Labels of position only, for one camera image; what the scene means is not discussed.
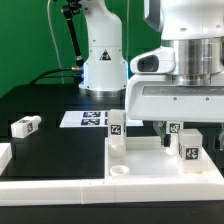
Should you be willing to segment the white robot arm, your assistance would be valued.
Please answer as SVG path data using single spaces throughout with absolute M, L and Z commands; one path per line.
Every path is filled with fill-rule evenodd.
M 159 48 L 122 59 L 120 22 L 103 0 L 85 0 L 90 53 L 84 93 L 125 93 L 131 120 L 151 121 L 160 137 L 183 122 L 224 123 L 224 0 L 144 0 Z

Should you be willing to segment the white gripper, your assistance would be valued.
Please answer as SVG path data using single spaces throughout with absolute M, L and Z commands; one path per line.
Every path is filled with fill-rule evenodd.
M 223 86 L 176 86 L 167 75 L 134 75 L 126 89 L 125 110 L 132 120 L 154 121 L 164 144 L 163 121 L 224 122 Z M 224 123 L 218 149 L 224 150 Z

